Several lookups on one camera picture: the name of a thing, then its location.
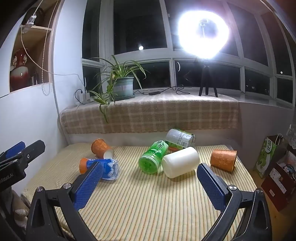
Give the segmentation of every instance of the yellow striped cloth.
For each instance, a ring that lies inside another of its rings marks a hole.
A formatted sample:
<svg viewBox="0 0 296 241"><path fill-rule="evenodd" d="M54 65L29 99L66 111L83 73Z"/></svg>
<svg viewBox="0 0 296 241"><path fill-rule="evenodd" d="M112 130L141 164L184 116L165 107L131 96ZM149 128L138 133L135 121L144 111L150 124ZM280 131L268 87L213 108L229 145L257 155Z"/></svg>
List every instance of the yellow striped cloth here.
<svg viewBox="0 0 296 241"><path fill-rule="evenodd" d="M82 157L94 158L90 144L73 144L47 162L30 180L23 196L32 201L35 189L60 188L73 182L79 175ZM121 174L117 181L101 180L80 215L98 240L201 240L220 212L216 211L195 171L169 179L162 168L155 175L144 174L138 168L138 159L148 147L113 147ZM197 147L200 161L210 165L213 149L224 145ZM212 168L227 184L240 190L254 191L256 186L240 161L232 174ZM62 228L69 227L56 208ZM237 214L225 240L231 240L242 217Z"/></svg>

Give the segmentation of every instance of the glass pane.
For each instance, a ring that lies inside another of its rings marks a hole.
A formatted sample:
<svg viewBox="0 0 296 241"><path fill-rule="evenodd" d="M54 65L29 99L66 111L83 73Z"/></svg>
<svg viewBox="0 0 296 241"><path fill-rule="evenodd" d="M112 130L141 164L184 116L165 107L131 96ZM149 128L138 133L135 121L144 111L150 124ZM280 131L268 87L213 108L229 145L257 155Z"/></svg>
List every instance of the glass pane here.
<svg viewBox="0 0 296 241"><path fill-rule="evenodd" d="M159 0L115 0L114 53L136 51L140 46L167 47Z"/></svg>
<svg viewBox="0 0 296 241"><path fill-rule="evenodd" d="M227 53L238 56L237 46L234 36L232 34L230 23L226 14L226 11L221 1L216 0L165 0L165 5L170 22L170 30L172 34L174 49L182 49L178 36L178 21L183 13L193 10L205 10L214 12L224 19L229 27L229 38L225 46L220 50L221 53Z"/></svg>
<svg viewBox="0 0 296 241"><path fill-rule="evenodd" d="M277 98L293 103L293 81L277 79Z"/></svg>
<svg viewBox="0 0 296 241"><path fill-rule="evenodd" d="M228 5L239 30L244 57L268 66L263 38L255 16L240 7Z"/></svg>
<svg viewBox="0 0 296 241"><path fill-rule="evenodd" d="M82 32L82 58L85 59L99 57L100 6L101 0L87 0Z"/></svg>
<svg viewBox="0 0 296 241"><path fill-rule="evenodd" d="M175 67L177 85L200 87L203 62L175 61ZM210 64L210 72L215 81L216 88L240 89L239 68L222 64Z"/></svg>
<svg viewBox="0 0 296 241"><path fill-rule="evenodd" d="M274 50L277 74L292 75L287 45L274 14L272 12L265 13L262 15L262 19L267 28Z"/></svg>
<svg viewBox="0 0 296 241"><path fill-rule="evenodd" d="M94 89L94 87L101 82L100 69L92 68L92 67L82 67L83 70L83 80L86 82L86 90L93 90L97 93L102 93L102 87L98 86Z"/></svg>
<svg viewBox="0 0 296 241"><path fill-rule="evenodd" d="M269 77L245 70L246 91L269 95Z"/></svg>
<svg viewBox="0 0 296 241"><path fill-rule="evenodd" d="M289 43L290 50L291 50L291 54L292 54L292 58L293 58L294 69L296 69L296 43L283 24L282 24L282 27L284 29L285 35L287 36L288 43Z"/></svg>
<svg viewBox="0 0 296 241"><path fill-rule="evenodd" d="M160 88L170 87L170 66L169 62L156 62L141 64L146 73L146 79L144 74L140 71L136 71L136 75L140 80L143 89L146 88ZM136 79L133 81L133 89L140 89L140 86Z"/></svg>

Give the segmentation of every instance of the ring light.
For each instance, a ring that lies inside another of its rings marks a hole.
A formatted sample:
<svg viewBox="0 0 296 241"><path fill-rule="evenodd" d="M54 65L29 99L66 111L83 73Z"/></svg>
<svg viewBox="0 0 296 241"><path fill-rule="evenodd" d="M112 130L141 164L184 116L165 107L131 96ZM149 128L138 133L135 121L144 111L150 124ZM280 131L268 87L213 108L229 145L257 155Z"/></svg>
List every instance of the ring light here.
<svg viewBox="0 0 296 241"><path fill-rule="evenodd" d="M197 30L202 26L202 20L211 20L217 26L214 38L200 37ZM209 59L214 57L226 44L229 29L224 20L217 14L207 11L189 11L179 20L178 34L180 44L188 53L197 57Z"/></svg>

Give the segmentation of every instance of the blue gripper pad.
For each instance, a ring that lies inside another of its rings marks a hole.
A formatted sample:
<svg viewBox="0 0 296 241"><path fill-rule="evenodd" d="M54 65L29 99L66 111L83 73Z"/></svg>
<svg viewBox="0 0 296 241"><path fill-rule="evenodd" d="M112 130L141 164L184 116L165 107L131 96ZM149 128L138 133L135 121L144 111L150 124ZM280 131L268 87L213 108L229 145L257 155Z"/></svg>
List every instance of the blue gripper pad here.
<svg viewBox="0 0 296 241"><path fill-rule="evenodd" d="M206 163L197 167L197 178L202 184L207 196L216 210L223 212L226 208L226 196L229 194L227 188L212 172Z"/></svg>
<svg viewBox="0 0 296 241"><path fill-rule="evenodd" d="M25 148L26 148L25 143L21 141L7 150L5 158L6 159L11 158L16 154L18 154L19 152L21 152L22 150L24 150Z"/></svg>
<svg viewBox="0 0 296 241"><path fill-rule="evenodd" d="M94 189L102 178L103 171L104 169L102 164L97 162L95 167L89 173L86 172L86 178L74 193L73 205L77 211L86 206Z"/></svg>

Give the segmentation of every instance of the orange paper cup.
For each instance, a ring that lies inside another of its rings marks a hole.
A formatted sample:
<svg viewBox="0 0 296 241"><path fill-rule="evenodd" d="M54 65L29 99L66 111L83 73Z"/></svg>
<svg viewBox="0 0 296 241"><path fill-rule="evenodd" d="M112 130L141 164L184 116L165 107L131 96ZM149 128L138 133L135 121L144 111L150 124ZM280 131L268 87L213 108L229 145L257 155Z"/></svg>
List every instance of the orange paper cup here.
<svg viewBox="0 0 296 241"><path fill-rule="evenodd" d="M237 151L235 150L213 150L211 155L211 165L222 170L232 172L235 161L237 159Z"/></svg>
<svg viewBox="0 0 296 241"><path fill-rule="evenodd" d="M97 139L91 145L91 151L101 159L108 159L114 157L113 149L106 144L103 139Z"/></svg>

